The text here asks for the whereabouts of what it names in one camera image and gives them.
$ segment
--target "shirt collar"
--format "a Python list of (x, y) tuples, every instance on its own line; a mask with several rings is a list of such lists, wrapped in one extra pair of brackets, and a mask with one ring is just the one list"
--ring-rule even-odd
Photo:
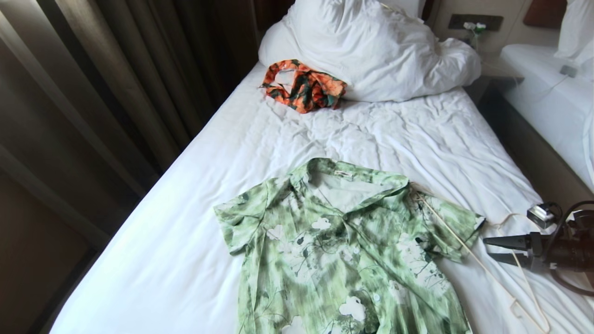
[(382, 191), (364, 200), (351, 211), (367, 207), (381, 200), (385, 196), (404, 188), (409, 183), (409, 179), (404, 175), (376, 171), (375, 169), (364, 168), (353, 165), (352, 163), (336, 161), (324, 157), (311, 159), (300, 167), (295, 168), (288, 174), (288, 176), (293, 188), (305, 197), (309, 197), (309, 190), (305, 184), (319, 174), (333, 175), (348, 181), (361, 181), (380, 185), (390, 184), (388, 190)]

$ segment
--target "bed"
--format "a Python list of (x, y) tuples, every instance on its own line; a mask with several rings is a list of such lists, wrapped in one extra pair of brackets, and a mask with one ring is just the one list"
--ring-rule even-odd
[(525, 78), (504, 97), (594, 191), (592, 83), (580, 75), (561, 74), (567, 62), (555, 58), (556, 51), (534, 45), (504, 47), (501, 58)]
[[(142, 200), (51, 333), (234, 333), (243, 257), (229, 255), (212, 207), (314, 157), (404, 174), (492, 223), (541, 201), (461, 88), (402, 103), (343, 101), (301, 115), (265, 97), (258, 88), (265, 72), (255, 65)], [(522, 218), (501, 228), (537, 230)], [(481, 234), (498, 236), (491, 227)], [(473, 250), (540, 319), (520, 270), (492, 261), (481, 242)], [(539, 333), (474, 260), (438, 265), (476, 333)], [(552, 333), (594, 332), (591, 299), (548, 275), (526, 275)], [(587, 285), (584, 275), (568, 279)]]

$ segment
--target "headboard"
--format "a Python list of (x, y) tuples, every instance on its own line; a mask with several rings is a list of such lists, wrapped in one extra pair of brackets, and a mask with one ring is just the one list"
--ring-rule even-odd
[[(266, 31), (274, 23), (280, 21), (295, 3), (295, 0), (253, 0), (256, 14), (256, 26), (259, 31)], [(431, 15), (434, 0), (426, 0), (422, 19), (427, 20)]]
[(567, 0), (532, 0), (524, 24), (532, 27), (560, 29)]

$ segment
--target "green floral shirt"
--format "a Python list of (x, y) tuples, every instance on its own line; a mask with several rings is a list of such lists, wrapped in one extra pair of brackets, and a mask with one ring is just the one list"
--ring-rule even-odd
[(426, 205), (473, 244), (483, 217), (330, 159), (216, 206), (230, 253), (245, 252), (238, 333), (470, 332), (433, 262), (462, 245)]

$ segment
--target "shirt sleeve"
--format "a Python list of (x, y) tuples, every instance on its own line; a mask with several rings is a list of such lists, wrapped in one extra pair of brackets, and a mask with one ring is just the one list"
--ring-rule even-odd
[(267, 182), (214, 207), (231, 255), (244, 250), (258, 229), (268, 201)]
[(412, 197), (424, 225), (425, 235), (430, 244), (429, 250), (452, 261), (460, 262), (467, 251), (452, 232), (470, 248), (478, 239), (479, 230), (485, 218), (434, 196), (420, 192), (417, 194), (420, 198), (415, 198), (415, 195)]

